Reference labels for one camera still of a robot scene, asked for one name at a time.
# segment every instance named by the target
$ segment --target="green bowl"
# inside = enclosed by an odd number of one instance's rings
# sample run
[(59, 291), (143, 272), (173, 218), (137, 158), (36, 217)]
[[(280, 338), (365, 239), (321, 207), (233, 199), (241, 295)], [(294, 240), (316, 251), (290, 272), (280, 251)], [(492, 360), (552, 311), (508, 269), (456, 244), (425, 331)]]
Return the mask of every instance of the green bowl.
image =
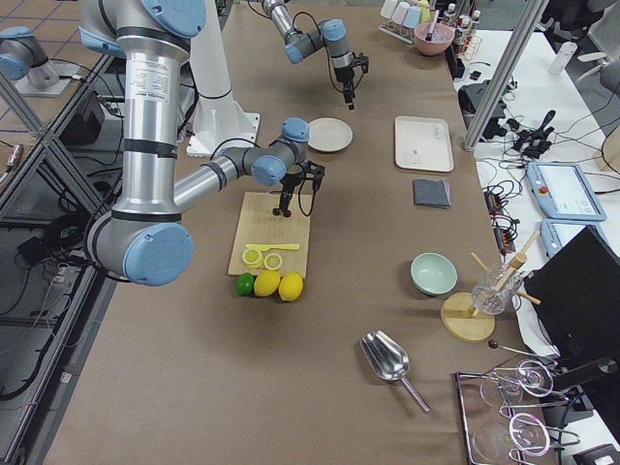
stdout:
[(423, 293), (441, 295), (456, 285), (456, 268), (443, 255), (421, 254), (411, 263), (411, 278)]

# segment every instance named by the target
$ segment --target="lime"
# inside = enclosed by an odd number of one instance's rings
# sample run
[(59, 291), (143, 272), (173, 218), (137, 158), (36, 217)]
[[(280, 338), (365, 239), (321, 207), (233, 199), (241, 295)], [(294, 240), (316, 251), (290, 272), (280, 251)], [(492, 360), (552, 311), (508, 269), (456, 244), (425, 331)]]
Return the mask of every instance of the lime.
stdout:
[(258, 268), (263, 264), (263, 252), (258, 249), (245, 249), (241, 260), (248, 268)]
[(280, 285), (280, 272), (273, 269), (262, 271), (254, 280), (254, 294), (258, 297), (272, 295)]
[(278, 287), (280, 298), (285, 302), (292, 302), (299, 298), (301, 291), (303, 291), (303, 278), (301, 275), (297, 272), (285, 274)]
[(265, 269), (280, 269), (282, 257), (278, 254), (267, 254), (264, 256), (263, 266)]
[(250, 273), (240, 274), (235, 283), (237, 295), (250, 295), (254, 291), (254, 276)]

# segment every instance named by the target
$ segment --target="folded cloth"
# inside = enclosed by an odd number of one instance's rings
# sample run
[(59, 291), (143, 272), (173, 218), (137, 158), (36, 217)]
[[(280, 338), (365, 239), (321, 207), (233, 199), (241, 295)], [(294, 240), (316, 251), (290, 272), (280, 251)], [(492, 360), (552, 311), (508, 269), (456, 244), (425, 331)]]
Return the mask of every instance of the folded cloth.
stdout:
[(450, 208), (450, 184), (445, 179), (414, 179), (414, 204)]

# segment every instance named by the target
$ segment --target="white plate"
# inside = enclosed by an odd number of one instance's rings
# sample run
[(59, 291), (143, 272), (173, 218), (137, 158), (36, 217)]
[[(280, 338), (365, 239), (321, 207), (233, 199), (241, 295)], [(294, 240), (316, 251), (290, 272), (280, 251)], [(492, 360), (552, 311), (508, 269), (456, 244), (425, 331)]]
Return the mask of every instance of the white plate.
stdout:
[(353, 140), (353, 131), (347, 123), (335, 118), (319, 118), (310, 122), (310, 145), (320, 152), (337, 152)]
[(398, 116), (394, 136), (398, 167), (440, 172), (454, 168), (450, 129), (443, 119)]

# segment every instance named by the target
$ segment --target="tablet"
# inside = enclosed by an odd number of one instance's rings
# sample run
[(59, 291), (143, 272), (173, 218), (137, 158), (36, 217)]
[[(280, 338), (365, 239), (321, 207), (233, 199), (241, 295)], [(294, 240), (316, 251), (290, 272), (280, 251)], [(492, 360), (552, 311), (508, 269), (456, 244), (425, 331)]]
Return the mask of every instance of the tablet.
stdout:
[(578, 165), (531, 162), (527, 166), (527, 177), (547, 217), (577, 221), (606, 219), (603, 207)]
[(562, 247), (568, 244), (586, 226), (592, 226), (597, 233), (607, 241), (599, 223), (575, 220), (542, 220), (541, 238), (544, 249), (549, 258), (557, 254)]

